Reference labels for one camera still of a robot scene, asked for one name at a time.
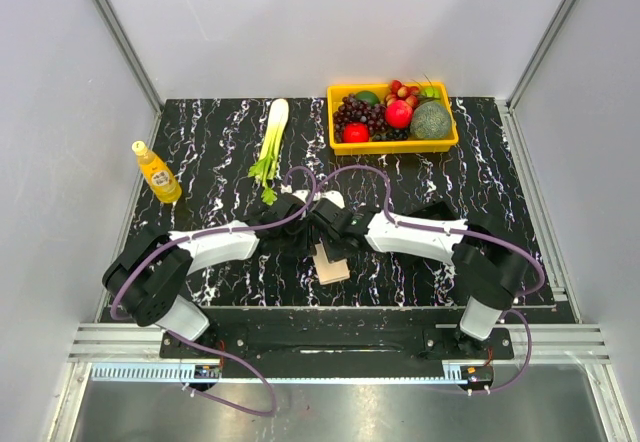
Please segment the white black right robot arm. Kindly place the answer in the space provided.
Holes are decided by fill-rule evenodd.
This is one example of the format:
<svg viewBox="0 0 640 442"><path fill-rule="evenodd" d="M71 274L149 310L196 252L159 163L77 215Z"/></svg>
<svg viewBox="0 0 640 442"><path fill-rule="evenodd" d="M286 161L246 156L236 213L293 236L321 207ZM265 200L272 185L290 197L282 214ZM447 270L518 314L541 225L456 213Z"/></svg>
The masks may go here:
<svg viewBox="0 0 640 442"><path fill-rule="evenodd" d="M528 268L515 245L466 219L416 218L387 214L375 207L353 212L323 196L311 210L309 221L344 249L369 248L453 266L468 294L454 341L457 350L469 358L489 348L491 332L512 307Z"/></svg>

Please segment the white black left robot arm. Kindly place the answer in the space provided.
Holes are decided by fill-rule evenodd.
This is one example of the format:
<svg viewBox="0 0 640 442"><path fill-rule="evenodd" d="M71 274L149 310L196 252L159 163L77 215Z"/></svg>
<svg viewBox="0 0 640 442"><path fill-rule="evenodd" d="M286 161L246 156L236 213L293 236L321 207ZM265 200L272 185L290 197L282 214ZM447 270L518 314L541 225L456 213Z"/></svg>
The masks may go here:
<svg viewBox="0 0 640 442"><path fill-rule="evenodd" d="M180 295L186 279L210 266L251 258L261 244L283 235L296 222L307 190L285 192L245 221L190 232L144 228L127 242L102 277L113 297L113 319L129 316L140 327L158 326L182 337L193 356L213 352L217 334L202 310Z"/></svg>

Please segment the beige leather card holder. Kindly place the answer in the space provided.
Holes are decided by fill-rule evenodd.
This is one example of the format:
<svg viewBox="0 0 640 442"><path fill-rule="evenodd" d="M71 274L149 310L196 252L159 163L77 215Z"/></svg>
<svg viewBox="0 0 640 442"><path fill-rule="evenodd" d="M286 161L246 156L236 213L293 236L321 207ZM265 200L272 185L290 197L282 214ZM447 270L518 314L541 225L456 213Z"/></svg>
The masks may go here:
<svg viewBox="0 0 640 442"><path fill-rule="evenodd" d="M348 263L345 259L330 262L322 243L315 245L316 254L312 256L318 281L321 285L343 282L350 277Z"/></svg>

